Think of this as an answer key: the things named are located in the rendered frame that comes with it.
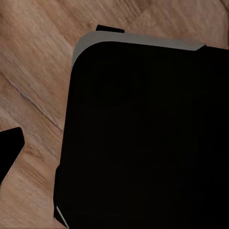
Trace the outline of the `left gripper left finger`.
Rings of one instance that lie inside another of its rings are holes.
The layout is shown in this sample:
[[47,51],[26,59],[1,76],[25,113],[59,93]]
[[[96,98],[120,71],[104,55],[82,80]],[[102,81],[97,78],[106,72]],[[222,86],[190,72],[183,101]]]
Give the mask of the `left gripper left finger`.
[[0,132],[0,184],[25,145],[20,127]]

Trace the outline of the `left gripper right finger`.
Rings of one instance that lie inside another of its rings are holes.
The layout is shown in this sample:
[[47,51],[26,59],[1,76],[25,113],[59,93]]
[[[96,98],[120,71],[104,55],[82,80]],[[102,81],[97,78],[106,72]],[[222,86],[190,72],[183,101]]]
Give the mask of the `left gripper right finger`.
[[218,127],[214,144],[218,151],[221,153],[227,164],[229,165],[229,129],[224,127]]

